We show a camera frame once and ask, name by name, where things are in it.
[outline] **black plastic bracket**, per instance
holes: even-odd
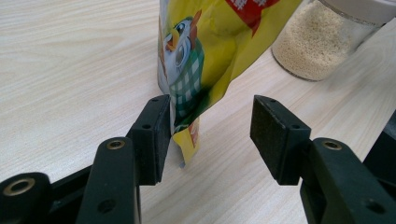
[[[140,185],[162,180],[170,97],[148,101],[126,137],[103,142],[92,166],[52,185],[45,174],[0,184],[0,223],[140,223]]]
[[[274,99],[255,96],[250,137],[279,185],[304,181],[309,223],[395,223],[396,203],[344,143],[310,128]]]

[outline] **screw hole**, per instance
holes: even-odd
[[[4,190],[3,194],[6,196],[16,196],[23,194],[35,185],[35,180],[31,177],[23,178],[9,184]]]
[[[378,214],[384,214],[386,212],[385,208],[373,199],[365,199],[362,201],[362,204],[372,212]]]
[[[115,207],[116,207],[116,201],[112,199],[107,199],[99,203],[97,209],[100,213],[106,214],[108,212],[111,212]]]
[[[323,144],[323,146],[325,146],[326,148],[331,149],[331,150],[341,150],[342,149],[340,144],[332,142],[332,141],[324,141],[322,144]]]
[[[107,143],[107,148],[112,149],[112,150],[120,149],[123,146],[125,146],[125,142],[121,141],[121,140],[114,140],[114,141]]]

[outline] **yellow snack bag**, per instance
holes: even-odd
[[[198,117],[275,41],[301,0],[161,0],[158,83],[188,162]]]

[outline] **table surface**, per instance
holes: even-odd
[[[158,0],[0,3],[0,181],[56,181],[124,136],[157,86]],[[249,139],[254,94],[277,99],[313,132],[362,160],[396,108],[396,20],[330,78],[307,82],[267,50],[201,116],[201,149],[143,187],[144,223],[305,223],[299,187],[280,187]]]

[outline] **red label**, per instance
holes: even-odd
[[[199,132],[199,121],[195,120],[190,126],[189,126],[189,132],[190,132],[190,137],[192,141],[192,145],[195,147],[198,141],[198,132]]]
[[[272,6],[279,0],[225,0],[238,14],[242,21],[250,27],[253,35],[259,29],[262,10]]]

